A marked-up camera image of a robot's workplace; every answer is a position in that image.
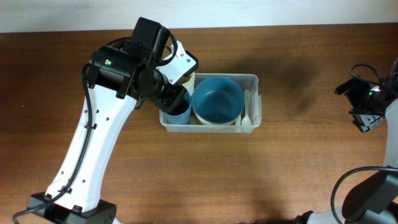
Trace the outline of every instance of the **brown tabletop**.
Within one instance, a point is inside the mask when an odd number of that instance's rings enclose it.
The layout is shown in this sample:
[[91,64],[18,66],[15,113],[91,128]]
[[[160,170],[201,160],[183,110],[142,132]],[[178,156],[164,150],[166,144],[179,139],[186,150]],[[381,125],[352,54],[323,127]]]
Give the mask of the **brown tabletop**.
[[[333,93],[356,63],[383,75],[398,57],[398,24],[173,30],[197,72],[259,77],[262,123],[251,134],[168,133],[147,103],[124,125],[102,184],[123,223],[239,223],[330,209],[337,179],[381,165],[384,121],[363,134]],[[131,30],[0,34],[0,222],[58,172],[80,117],[80,71]],[[366,78],[373,78],[369,72]],[[370,173],[350,177],[348,190]],[[43,223],[28,215],[21,223]]]

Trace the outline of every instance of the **white storage box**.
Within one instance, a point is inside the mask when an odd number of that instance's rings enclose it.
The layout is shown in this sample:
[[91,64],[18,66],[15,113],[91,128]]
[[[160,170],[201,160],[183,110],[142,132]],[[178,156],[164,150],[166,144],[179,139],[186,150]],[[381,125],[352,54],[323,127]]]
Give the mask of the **white storage box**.
[[251,133],[256,127],[261,124],[262,103],[261,96],[259,96],[259,79],[256,75],[247,74],[195,74],[195,87],[203,80],[211,77],[225,77],[236,82],[242,91],[250,90],[250,107],[249,117],[251,120],[250,126],[243,129],[242,126],[232,125],[203,125],[196,118],[193,111],[191,112],[190,124],[169,124],[163,112],[160,112],[160,123],[165,126],[167,131],[182,132],[182,133]]

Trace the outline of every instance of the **spoon handle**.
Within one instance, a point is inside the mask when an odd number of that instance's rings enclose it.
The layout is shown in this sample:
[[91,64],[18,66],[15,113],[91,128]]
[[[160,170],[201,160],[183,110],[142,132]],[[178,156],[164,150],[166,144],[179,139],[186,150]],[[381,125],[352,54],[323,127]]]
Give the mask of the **spoon handle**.
[[244,91],[244,116],[249,116],[250,91]]

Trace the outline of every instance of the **blue bowl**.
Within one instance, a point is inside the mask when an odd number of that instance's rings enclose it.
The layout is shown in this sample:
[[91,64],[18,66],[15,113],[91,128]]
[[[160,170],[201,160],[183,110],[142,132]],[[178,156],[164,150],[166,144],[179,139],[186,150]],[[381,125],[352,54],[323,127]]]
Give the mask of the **blue bowl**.
[[229,78],[208,78],[193,91],[193,112],[204,123],[231,124],[241,115],[243,107],[243,91]]

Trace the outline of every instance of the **gray plastic container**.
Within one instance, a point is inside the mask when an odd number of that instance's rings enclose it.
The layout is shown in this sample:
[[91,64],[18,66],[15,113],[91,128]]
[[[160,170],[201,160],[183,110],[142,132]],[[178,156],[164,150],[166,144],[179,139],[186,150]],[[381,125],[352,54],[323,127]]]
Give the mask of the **gray plastic container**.
[[169,132],[182,132],[182,133],[251,133],[256,127],[261,124],[262,102],[261,96],[258,95],[259,79],[256,75],[248,74],[195,74],[195,87],[204,79],[211,77],[225,77],[236,82],[242,91],[250,90],[250,107],[249,117],[252,125],[247,129],[241,126],[232,125],[203,125],[196,118],[194,113],[191,113],[190,124],[169,124],[165,117],[165,113],[160,112],[160,123],[165,126]]

